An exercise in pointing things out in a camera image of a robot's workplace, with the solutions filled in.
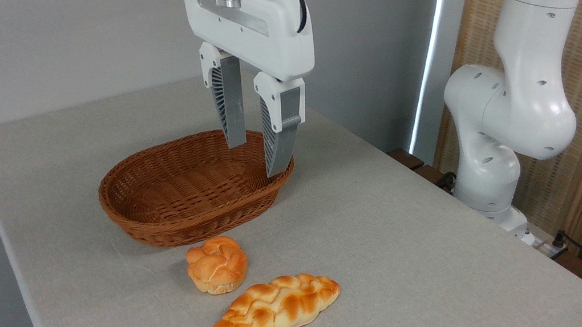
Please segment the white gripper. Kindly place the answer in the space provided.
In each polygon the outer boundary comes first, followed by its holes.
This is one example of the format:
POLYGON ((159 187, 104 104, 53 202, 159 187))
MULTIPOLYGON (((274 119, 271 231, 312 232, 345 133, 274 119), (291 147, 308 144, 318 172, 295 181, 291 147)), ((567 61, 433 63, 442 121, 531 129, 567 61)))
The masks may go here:
POLYGON ((305 0, 184 0, 184 4, 192 32, 207 41, 199 50, 202 76, 230 149, 247 140, 240 60, 262 71, 253 84, 261 97, 266 175, 280 174, 292 158, 298 125, 306 120, 301 78, 315 63, 305 0))

